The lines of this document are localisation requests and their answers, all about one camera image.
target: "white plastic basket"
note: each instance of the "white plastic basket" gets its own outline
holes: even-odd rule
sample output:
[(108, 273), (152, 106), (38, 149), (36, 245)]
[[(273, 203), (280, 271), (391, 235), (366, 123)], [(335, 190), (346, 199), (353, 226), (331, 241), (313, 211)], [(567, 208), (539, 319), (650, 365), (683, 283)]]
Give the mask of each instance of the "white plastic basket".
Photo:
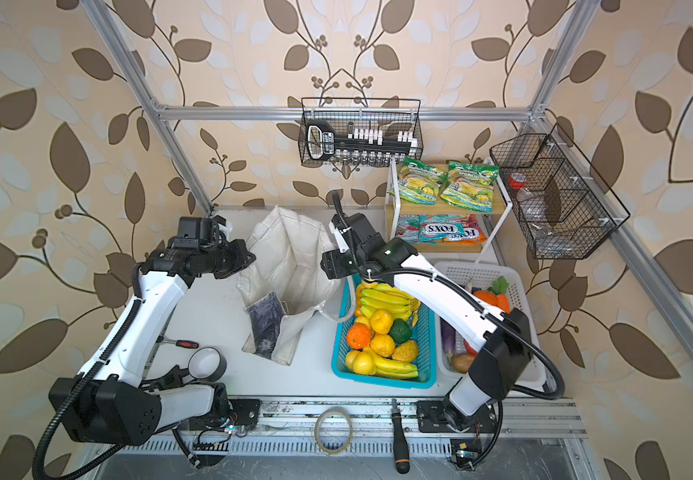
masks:
[[(513, 309), (520, 309), (521, 312), (527, 315), (531, 324), (531, 341), (533, 345), (541, 348), (538, 344), (538, 337), (536, 336), (531, 310), (527, 305), (527, 298), (525, 297), (525, 289), (524, 286), (522, 286), (522, 280), (520, 280), (519, 274), (514, 269), (508, 266), (474, 264), (472, 262), (437, 262), (435, 268), (439, 270), (441, 274), (447, 276), (447, 278), (459, 285), (466, 285), (470, 279), (474, 279), (474, 286), (483, 290), (486, 290), (493, 283), (493, 280), (503, 275), (509, 283), (509, 289), (506, 293), (506, 297), (509, 299), (509, 305)], [(463, 377), (463, 373), (459, 373), (447, 363), (445, 354), (442, 352), (442, 335), (440, 333), (439, 315), (435, 315), (435, 328), (437, 333), (437, 365), (439, 366), (439, 370), (443, 374), (455, 379)], [(458, 333), (455, 334), (455, 352), (456, 354), (466, 353), (464, 339)], [(546, 369), (541, 362), (535, 358), (527, 364), (525, 371), (520, 375), (520, 379), (517, 380), (517, 384), (519, 385), (538, 390), (542, 388), (545, 382)]]

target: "black wire basket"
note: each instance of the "black wire basket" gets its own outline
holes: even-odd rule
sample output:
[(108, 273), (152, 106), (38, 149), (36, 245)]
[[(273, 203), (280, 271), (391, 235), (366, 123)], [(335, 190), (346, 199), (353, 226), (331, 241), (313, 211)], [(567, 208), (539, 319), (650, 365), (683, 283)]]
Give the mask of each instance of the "black wire basket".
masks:
[[(523, 134), (490, 149), (514, 202), (517, 222), (536, 259), (587, 258), (623, 222), (629, 209), (581, 150), (589, 171), (579, 173), (563, 152), (565, 136)], [(620, 206), (606, 206), (598, 190)]]
[(389, 167), (392, 160), (420, 160), (420, 107), (408, 98), (302, 98), (301, 164)]

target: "blue plastic basket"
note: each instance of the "blue plastic basket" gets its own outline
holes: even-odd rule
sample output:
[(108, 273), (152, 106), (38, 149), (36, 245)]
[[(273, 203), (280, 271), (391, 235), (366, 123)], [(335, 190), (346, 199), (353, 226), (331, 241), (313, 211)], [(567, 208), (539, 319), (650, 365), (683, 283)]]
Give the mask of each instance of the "blue plastic basket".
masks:
[[(359, 275), (354, 275), (355, 285), (359, 285), (362, 280)], [(344, 296), (341, 302), (341, 315), (343, 316), (349, 309), (351, 298), (349, 297), (348, 286), (344, 286)], [(428, 389), (437, 381), (437, 355), (435, 354), (435, 326), (434, 313), (428, 306), (421, 304), (418, 309), (418, 322), (413, 329), (413, 340), (418, 343), (418, 358), (413, 365), (418, 367), (418, 376), (415, 379), (395, 380), (384, 379), (378, 376), (357, 375), (346, 368), (346, 354), (351, 351), (351, 347), (346, 343), (346, 333), (354, 325), (355, 316), (339, 324), (336, 330), (336, 344), (333, 346), (333, 360), (331, 367), (333, 373), (342, 379), (354, 380), (355, 382), (372, 383), (373, 385), (393, 386), (402, 389)]]

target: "potato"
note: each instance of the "potato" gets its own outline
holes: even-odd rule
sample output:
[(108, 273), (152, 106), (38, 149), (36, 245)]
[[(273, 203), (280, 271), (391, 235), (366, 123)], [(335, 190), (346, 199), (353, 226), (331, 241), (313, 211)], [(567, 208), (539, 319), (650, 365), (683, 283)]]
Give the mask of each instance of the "potato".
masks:
[(453, 368), (458, 370), (460, 373), (466, 373), (469, 371), (471, 363), (477, 358), (476, 355), (470, 355), (468, 353), (459, 353), (453, 357)]

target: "duct tape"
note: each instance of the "duct tape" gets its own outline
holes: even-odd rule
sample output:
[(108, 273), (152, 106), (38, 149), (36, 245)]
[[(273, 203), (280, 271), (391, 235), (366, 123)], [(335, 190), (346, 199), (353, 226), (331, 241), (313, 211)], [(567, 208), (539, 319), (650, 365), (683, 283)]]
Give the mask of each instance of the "duct tape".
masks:
[[(341, 447), (335, 449), (325, 448), (325, 446), (322, 445), (322, 442), (320, 441), (320, 427), (322, 426), (322, 422), (324, 422), (327, 418), (333, 417), (342, 417), (346, 420), (346, 424), (349, 425), (349, 438), (346, 440), (346, 443), (344, 443)], [(351, 443), (351, 437), (353, 435), (354, 430), (351, 427), (351, 417), (348, 413), (338, 408), (331, 408), (330, 410), (324, 411), (322, 415), (320, 415), (320, 417), (317, 418), (317, 423), (314, 425), (314, 441), (317, 442), (317, 446), (320, 447), (320, 450), (327, 453), (328, 455), (338, 455), (339, 453), (346, 450), (349, 447), (349, 444)]]

